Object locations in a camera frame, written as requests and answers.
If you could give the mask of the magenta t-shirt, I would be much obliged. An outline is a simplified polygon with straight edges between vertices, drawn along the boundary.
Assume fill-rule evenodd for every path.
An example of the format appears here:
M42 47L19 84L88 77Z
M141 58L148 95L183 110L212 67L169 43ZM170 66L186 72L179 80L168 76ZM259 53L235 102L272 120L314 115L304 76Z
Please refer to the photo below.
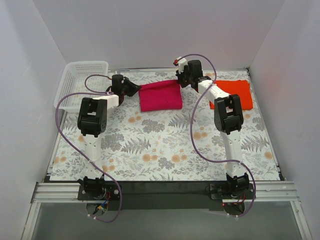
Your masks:
M180 110L183 107L181 86L176 79L141 85L138 95L141 112Z

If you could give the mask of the white plastic basket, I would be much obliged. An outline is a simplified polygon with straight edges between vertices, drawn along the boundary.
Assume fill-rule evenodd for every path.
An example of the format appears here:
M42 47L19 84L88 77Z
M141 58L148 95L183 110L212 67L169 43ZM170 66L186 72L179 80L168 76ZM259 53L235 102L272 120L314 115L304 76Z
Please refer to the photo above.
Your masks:
M111 83L107 78L109 64L106 61L76 61L68 63L63 71L53 105L56 107L59 101L71 93L85 92L85 79L87 86L94 91L104 92Z

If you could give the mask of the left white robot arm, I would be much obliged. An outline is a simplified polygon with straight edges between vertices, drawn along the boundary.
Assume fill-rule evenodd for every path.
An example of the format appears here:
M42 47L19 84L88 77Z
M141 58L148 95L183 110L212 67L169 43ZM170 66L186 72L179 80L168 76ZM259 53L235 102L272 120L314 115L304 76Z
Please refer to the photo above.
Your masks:
M78 182L84 192L95 200L103 199L107 193L102 173L101 146L102 133L107 127L108 110L119 107L125 96L132 97L141 89L140 85L121 74L114 74L109 79L111 86L106 91L89 90L95 96L82 99L77 119L77 127L84 139L84 154L88 157L84 178Z

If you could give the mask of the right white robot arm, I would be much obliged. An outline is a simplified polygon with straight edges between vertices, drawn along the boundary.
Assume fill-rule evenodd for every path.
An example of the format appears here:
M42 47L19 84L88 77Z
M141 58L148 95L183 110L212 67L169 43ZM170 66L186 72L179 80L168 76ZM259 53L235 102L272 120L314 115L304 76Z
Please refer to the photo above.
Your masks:
M203 75L200 60L178 57L173 64L177 67L177 81L182 88L190 86L214 105L214 125L223 139L227 164L226 187L220 192L237 199L249 189L247 168L242 164L241 129L244 123L241 99L237 94L222 90L208 76Z

